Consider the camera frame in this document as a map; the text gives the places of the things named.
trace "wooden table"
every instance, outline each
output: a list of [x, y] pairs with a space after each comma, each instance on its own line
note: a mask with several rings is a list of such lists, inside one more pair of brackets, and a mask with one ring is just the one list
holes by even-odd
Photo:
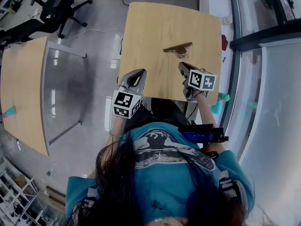
[[75, 122], [50, 141], [45, 138], [44, 77], [50, 48], [86, 57], [86, 53], [48, 41], [47, 37], [34, 39], [4, 50], [0, 81], [2, 112], [16, 107], [15, 115], [3, 118], [5, 130], [44, 155], [49, 155], [50, 144], [80, 124]]
[[[217, 74], [209, 103], [218, 97], [222, 64], [220, 19], [196, 10], [172, 5], [132, 2], [127, 14], [119, 80], [135, 69], [146, 69], [145, 97], [186, 101], [184, 78], [178, 69], [181, 61]], [[162, 49], [192, 42], [183, 59]]]

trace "glass wall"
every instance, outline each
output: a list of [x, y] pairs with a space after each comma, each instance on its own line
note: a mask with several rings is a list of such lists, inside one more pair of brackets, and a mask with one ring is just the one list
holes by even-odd
[[266, 51], [260, 117], [240, 160], [256, 195], [248, 225], [264, 225], [265, 213], [273, 225], [296, 226], [301, 222], [301, 43]]
[[226, 148], [238, 158], [253, 126], [261, 85], [261, 66], [261, 48], [242, 53], [238, 90], [227, 131], [229, 141], [225, 143]]
[[270, 0], [238, 0], [242, 36], [277, 26]]

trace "office chair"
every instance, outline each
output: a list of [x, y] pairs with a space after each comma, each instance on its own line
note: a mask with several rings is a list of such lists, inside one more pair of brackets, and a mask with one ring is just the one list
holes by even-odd
[[64, 35], [62, 32], [68, 18], [71, 18], [83, 27], [87, 26], [87, 23], [80, 22], [73, 15], [76, 10], [80, 9], [87, 3], [91, 4], [93, 1], [87, 0], [74, 8], [71, 7], [74, 0], [47, 0], [46, 2], [43, 2], [42, 0], [32, 0], [30, 5], [32, 6], [35, 2], [42, 6], [40, 19], [46, 24], [52, 24], [52, 26], [57, 29], [60, 26], [58, 37], [63, 39]]
[[30, 19], [7, 31], [0, 31], [1, 50], [4, 50], [8, 44], [31, 40], [29, 36], [34, 32], [53, 33], [60, 28], [58, 37], [63, 39], [64, 35], [62, 32], [68, 18], [71, 18], [76, 23], [86, 27], [87, 23], [80, 22], [73, 15], [76, 10], [87, 3], [91, 4], [93, 1], [87, 0], [74, 8], [71, 7], [74, 0], [47, 0], [46, 2], [43, 2], [42, 0], [32, 0], [30, 5], [32, 6], [35, 2], [42, 6], [40, 19], [43, 23], [37, 19]]

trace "person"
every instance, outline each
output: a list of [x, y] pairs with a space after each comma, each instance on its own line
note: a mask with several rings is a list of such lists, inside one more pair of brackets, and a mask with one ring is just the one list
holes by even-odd
[[[193, 95], [202, 122], [217, 127], [205, 94]], [[215, 161], [201, 153], [177, 130], [189, 122], [171, 100], [152, 98], [151, 111], [117, 116], [95, 171], [68, 179], [66, 224], [243, 225], [254, 196], [235, 155], [221, 143], [209, 145]]]

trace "gray floor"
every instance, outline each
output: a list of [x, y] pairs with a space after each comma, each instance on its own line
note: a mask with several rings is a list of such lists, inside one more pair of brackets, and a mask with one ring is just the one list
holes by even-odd
[[[8, 15], [0, 21], [4, 29], [20, 24], [26, 15], [33, 15], [38, 5], [29, 6], [26, 0], [15, 15]], [[76, 0], [75, 5], [85, 0]], [[148, 1], [173, 4], [197, 9], [197, 0], [124, 0]], [[121, 0], [93, 0], [78, 10], [76, 18], [88, 23], [83, 28], [69, 20], [64, 29], [66, 38], [84, 32], [86, 29], [105, 31], [111, 28], [124, 29], [128, 7]], [[34, 37], [46, 36], [36, 33]], [[104, 126], [106, 99], [116, 88], [119, 61], [112, 60], [116, 41], [119, 44], [122, 31], [98, 33], [88, 31], [72, 40], [62, 40], [62, 44], [84, 50], [87, 58], [59, 54], [51, 51], [47, 58], [45, 78], [44, 123], [47, 139], [51, 139], [72, 125], [81, 115], [82, 126], [77, 126], [54, 142], [50, 156], [46, 157], [20, 142], [8, 141], [6, 132], [1, 130], [0, 139], [4, 151], [11, 161], [29, 176], [35, 176], [40, 187], [49, 185], [66, 192], [70, 176], [85, 177], [93, 171], [95, 158], [104, 146], [108, 131]], [[50, 39], [58, 42], [55, 34]]]

